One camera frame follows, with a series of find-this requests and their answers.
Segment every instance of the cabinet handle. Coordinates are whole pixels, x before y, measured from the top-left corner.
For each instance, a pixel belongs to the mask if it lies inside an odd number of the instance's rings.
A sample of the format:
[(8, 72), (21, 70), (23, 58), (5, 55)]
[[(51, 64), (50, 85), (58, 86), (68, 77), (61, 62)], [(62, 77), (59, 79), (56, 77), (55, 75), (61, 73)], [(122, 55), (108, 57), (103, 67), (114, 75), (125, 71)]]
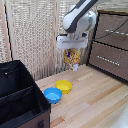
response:
[[(105, 30), (105, 32), (107, 33), (112, 33), (113, 31), (112, 30)], [(114, 34), (119, 34), (119, 35), (122, 35), (122, 36), (128, 36), (127, 33), (120, 33), (120, 32), (113, 32)]]
[(111, 64), (114, 64), (114, 65), (117, 65), (117, 66), (120, 66), (120, 64), (118, 62), (114, 62), (114, 61), (111, 61), (111, 60), (108, 60), (106, 59), (105, 57), (101, 57), (101, 56), (96, 56), (97, 58), (101, 59), (101, 60), (104, 60), (104, 61), (107, 61)]

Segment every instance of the black storage bin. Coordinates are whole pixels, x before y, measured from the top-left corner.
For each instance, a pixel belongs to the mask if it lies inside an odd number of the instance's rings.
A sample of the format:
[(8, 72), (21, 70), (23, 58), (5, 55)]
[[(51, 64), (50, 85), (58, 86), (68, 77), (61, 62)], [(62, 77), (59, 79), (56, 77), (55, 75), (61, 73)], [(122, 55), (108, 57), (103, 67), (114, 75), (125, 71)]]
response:
[(0, 128), (50, 128), (51, 104), (19, 61), (0, 64)]

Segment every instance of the plastic bowl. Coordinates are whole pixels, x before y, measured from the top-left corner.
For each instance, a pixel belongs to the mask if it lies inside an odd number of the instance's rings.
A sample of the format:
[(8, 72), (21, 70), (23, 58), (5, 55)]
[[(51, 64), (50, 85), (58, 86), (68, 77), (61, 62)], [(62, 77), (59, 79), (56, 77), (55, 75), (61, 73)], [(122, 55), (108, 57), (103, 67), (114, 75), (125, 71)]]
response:
[(66, 80), (58, 80), (55, 82), (55, 87), (62, 91), (62, 94), (67, 94), (72, 88), (72, 84)]
[(49, 103), (56, 104), (60, 101), (62, 92), (57, 88), (51, 87), (44, 90), (44, 96), (47, 98)]

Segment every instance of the wooden countertop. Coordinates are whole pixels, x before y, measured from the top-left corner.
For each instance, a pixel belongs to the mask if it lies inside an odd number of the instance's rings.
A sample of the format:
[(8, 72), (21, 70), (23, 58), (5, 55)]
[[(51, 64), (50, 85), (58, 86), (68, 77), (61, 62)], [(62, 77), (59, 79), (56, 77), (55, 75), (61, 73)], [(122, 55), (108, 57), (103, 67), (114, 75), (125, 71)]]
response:
[(128, 8), (109, 8), (104, 10), (97, 10), (100, 13), (119, 14), (128, 16)]
[(52, 105), (50, 128), (110, 128), (128, 102), (128, 86), (86, 65), (36, 83), (43, 92), (61, 79), (73, 87)]

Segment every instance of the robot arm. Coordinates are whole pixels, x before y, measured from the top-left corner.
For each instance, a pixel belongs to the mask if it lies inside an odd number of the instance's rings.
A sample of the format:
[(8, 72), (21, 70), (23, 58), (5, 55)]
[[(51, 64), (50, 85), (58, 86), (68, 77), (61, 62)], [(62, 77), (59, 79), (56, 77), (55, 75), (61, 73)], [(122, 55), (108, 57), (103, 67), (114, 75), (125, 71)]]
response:
[(58, 49), (86, 48), (88, 33), (96, 24), (96, 14), (89, 11), (92, 7), (110, 0), (80, 0), (71, 6), (63, 19), (63, 28), (67, 35), (57, 37)]
[(94, 6), (109, 0), (80, 0), (64, 17), (63, 28), (67, 33), (76, 32), (78, 21)]

